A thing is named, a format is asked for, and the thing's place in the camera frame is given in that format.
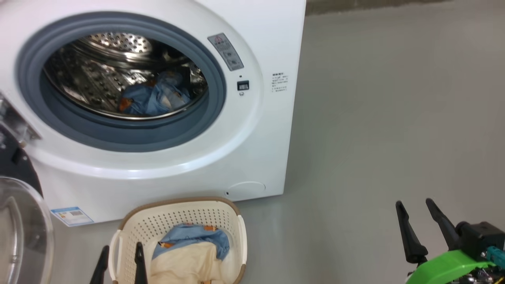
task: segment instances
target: blue fabric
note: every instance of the blue fabric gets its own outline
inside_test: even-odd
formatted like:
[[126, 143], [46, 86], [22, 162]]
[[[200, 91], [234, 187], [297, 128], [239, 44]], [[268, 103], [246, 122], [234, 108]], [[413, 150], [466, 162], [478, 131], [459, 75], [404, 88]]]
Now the blue fabric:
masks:
[[123, 98], [132, 99], [132, 104], [123, 112], [132, 115], [157, 116], [183, 107], [191, 101], [185, 88], [176, 86], [182, 82], [177, 72], [162, 72], [154, 87], [144, 84], [132, 85], [123, 92]]
[[[216, 229], [212, 231], [205, 230], [205, 227], [201, 225], [179, 224], [173, 227], [156, 245], [153, 259], [164, 252], [201, 242], [210, 242], [216, 245], [216, 258], [221, 260], [226, 257], [230, 250], [228, 236], [222, 230]], [[170, 243], [173, 244], [173, 246], [170, 248], [163, 248], [160, 243]]]

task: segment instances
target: robotic arm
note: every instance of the robotic arm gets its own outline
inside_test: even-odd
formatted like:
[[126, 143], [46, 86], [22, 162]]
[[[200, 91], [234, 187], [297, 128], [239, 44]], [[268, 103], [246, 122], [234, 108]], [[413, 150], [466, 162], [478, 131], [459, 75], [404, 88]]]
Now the robotic arm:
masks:
[[406, 283], [505, 284], [505, 232], [488, 222], [460, 222], [454, 227], [433, 200], [427, 199], [426, 205], [440, 226], [448, 251], [428, 261], [428, 250], [414, 233], [405, 207], [396, 202], [405, 258], [417, 264]]

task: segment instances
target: teal connector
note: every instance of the teal connector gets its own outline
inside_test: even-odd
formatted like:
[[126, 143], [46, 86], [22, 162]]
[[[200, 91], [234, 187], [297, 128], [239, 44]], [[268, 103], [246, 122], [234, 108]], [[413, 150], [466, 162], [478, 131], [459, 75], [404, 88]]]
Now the teal connector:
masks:
[[501, 268], [505, 268], [505, 252], [497, 247], [488, 247], [486, 259]]

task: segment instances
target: yellow wire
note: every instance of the yellow wire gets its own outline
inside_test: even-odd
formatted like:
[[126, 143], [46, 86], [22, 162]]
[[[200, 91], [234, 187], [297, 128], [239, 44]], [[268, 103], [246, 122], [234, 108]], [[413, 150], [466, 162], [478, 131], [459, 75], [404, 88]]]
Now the yellow wire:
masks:
[[494, 284], [500, 284], [503, 282], [503, 280], [505, 279], [505, 277], [502, 277], [500, 278], [498, 281], [496, 281]]

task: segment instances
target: metal hinge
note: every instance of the metal hinge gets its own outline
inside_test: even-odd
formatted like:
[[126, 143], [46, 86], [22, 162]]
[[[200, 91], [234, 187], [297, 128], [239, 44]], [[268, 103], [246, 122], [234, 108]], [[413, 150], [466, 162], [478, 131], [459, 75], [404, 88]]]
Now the metal hinge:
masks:
[[[0, 124], [12, 133], [21, 148], [30, 140], [40, 139], [40, 135], [19, 115], [1, 92]], [[4, 139], [3, 135], [0, 136], [0, 148], [5, 146]]]

